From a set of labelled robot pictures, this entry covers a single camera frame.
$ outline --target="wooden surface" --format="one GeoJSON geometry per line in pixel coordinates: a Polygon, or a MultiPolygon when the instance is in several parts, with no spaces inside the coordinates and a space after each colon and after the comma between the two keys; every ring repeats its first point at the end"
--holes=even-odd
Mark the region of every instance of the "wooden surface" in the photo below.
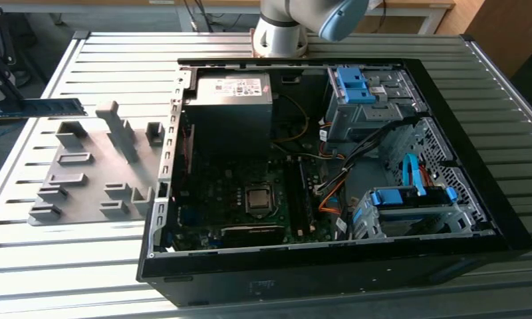
{"type": "Polygon", "coordinates": [[[532,0],[485,0],[465,33],[511,77],[532,55],[532,0]]]}
{"type": "Polygon", "coordinates": [[[411,33],[420,30],[424,17],[387,17],[379,28],[380,17],[364,17],[353,33],[411,33]]]}
{"type": "MultiPolygon", "coordinates": [[[[421,9],[453,7],[453,0],[387,0],[388,8],[421,9]]],[[[150,5],[148,0],[0,0],[2,3],[22,3],[41,5],[150,5]]],[[[257,7],[260,0],[203,0],[203,4],[217,7],[257,7]]]]}
{"type": "Polygon", "coordinates": [[[443,17],[439,35],[459,35],[467,31],[484,0],[455,0],[455,8],[443,17]]]}

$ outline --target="floor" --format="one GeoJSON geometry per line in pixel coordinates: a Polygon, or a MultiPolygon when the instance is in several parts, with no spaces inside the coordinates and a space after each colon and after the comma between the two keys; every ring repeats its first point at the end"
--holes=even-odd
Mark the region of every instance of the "floor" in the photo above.
{"type": "MultiPolygon", "coordinates": [[[[221,32],[228,29],[231,32],[247,32],[256,26],[259,16],[224,15],[213,17],[213,30],[221,32]]],[[[45,14],[28,14],[26,18],[37,36],[37,43],[28,50],[28,59],[41,71],[40,76],[34,76],[32,82],[21,87],[22,94],[28,98],[38,98],[45,88],[48,77],[53,74],[61,55],[65,51],[70,37],[76,30],[94,30],[104,32],[179,32],[179,19],[175,14],[64,14],[62,25],[56,26],[52,19],[45,14]]],[[[197,15],[200,30],[205,31],[203,16],[197,15]]],[[[525,63],[515,77],[512,83],[532,104],[532,57],[525,63]]],[[[9,154],[9,150],[20,135],[22,120],[0,121],[0,169],[9,154]]]]}

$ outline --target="metal rail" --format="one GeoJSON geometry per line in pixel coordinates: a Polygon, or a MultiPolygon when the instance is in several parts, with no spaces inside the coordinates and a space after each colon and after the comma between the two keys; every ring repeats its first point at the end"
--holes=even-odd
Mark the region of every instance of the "metal rail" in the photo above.
{"type": "MultiPolygon", "coordinates": [[[[473,43],[459,37],[361,35],[309,55],[419,58],[532,234],[532,109],[473,43]]],[[[164,119],[177,58],[249,56],[248,35],[92,33],[73,40],[44,97],[76,97],[92,112],[116,99],[142,128],[164,119]]],[[[0,316],[8,318],[532,318],[532,253],[427,289],[177,309],[136,282],[144,222],[32,227],[25,223],[58,141],[61,118],[29,120],[0,173],[0,316]]]]}

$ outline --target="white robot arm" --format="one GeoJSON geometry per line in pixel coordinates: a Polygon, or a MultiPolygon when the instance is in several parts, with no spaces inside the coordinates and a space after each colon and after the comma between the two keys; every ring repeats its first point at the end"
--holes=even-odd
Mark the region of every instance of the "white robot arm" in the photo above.
{"type": "Polygon", "coordinates": [[[260,56],[301,56],[308,46],[305,28],[328,41],[355,30],[369,0],[263,0],[253,49],[260,56]]]}

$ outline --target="green circuit board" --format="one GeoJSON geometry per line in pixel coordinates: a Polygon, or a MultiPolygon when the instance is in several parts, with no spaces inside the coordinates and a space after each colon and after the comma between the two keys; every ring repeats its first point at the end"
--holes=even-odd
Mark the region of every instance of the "green circuit board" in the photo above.
{"type": "MultiPolygon", "coordinates": [[[[331,239],[328,216],[312,219],[309,233],[296,235],[291,227],[291,214],[284,180],[284,157],[193,163],[187,187],[181,192],[179,224],[175,245],[181,251],[220,248],[213,241],[224,227],[237,225],[277,225],[284,227],[283,243],[312,243],[331,239]],[[271,189],[272,210],[264,215],[248,213],[248,186],[261,185],[271,189]]],[[[303,161],[308,192],[319,183],[319,163],[303,161]]]]}

